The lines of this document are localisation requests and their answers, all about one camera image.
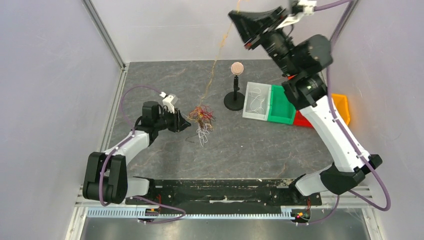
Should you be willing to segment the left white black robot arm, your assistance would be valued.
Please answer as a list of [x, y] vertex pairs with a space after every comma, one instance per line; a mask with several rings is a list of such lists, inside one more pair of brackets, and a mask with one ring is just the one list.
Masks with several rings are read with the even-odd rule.
[[82, 196], [101, 205], [120, 204], [138, 190], [137, 197], [144, 204], [152, 204], [157, 198], [151, 181], [144, 177], [128, 177], [128, 163], [141, 151], [150, 147], [160, 131], [179, 133], [190, 127], [178, 108], [169, 109], [157, 101], [146, 101], [129, 134], [112, 148], [94, 151], [87, 159]]

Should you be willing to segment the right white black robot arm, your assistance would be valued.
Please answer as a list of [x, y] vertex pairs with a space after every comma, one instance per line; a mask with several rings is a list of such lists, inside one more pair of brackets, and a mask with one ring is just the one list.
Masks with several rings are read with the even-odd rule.
[[356, 140], [337, 112], [328, 87], [319, 73], [333, 62], [331, 42], [315, 34], [299, 44], [284, 33], [291, 13], [282, 7], [264, 12], [231, 10], [228, 17], [244, 47], [263, 47], [282, 71], [287, 100], [316, 130], [328, 148], [333, 163], [322, 170], [298, 177], [289, 189], [289, 199], [302, 204], [310, 195], [329, 191], [341, 195], [355, 188], [382, 163]]

